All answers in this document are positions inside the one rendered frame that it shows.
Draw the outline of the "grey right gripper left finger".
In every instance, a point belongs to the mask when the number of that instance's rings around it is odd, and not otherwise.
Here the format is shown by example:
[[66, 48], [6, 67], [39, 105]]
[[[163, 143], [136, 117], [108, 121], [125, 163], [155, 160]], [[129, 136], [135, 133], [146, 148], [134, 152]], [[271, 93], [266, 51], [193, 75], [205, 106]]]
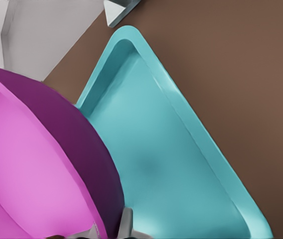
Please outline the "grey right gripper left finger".
[[99, 239], [98, 227], [93, 223], [89, 230], [70, 235], [66, 239]]

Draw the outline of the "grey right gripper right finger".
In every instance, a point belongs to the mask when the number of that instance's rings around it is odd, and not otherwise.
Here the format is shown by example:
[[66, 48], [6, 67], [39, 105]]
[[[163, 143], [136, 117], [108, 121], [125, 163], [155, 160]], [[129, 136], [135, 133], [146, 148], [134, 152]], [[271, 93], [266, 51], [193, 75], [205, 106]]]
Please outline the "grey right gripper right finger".
[[133, 228], [133, 210], [125, 207], [122, 212], [117, 239], [154, 239], [152, 236]]

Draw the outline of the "pink plate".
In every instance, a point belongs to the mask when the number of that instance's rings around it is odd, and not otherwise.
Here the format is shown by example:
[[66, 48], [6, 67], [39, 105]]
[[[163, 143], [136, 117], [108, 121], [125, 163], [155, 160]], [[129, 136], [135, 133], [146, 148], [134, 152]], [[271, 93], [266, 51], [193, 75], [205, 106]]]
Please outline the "pink plate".
[[0, 69], [0, 239], [118, 235], [124, 196], [104, 142], [68, 100]]

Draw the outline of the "teal tray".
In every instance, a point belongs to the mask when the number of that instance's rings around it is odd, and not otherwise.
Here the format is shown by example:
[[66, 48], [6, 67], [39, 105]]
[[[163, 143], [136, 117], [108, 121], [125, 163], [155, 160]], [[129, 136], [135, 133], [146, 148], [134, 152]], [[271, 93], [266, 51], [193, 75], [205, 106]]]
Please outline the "teal tray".
[[76, 107], [111, 154], [136, 231], [154, 239], [273, 238], [137, 28], [114, 32]]

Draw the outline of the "silver frame post foot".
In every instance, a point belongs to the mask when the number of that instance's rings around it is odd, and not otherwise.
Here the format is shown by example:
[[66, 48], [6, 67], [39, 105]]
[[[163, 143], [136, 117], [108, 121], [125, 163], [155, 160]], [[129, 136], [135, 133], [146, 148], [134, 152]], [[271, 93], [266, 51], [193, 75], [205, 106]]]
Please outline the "silver frame post foot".
[[103, 0], [107, 26], [117, 26], [141, 0]]

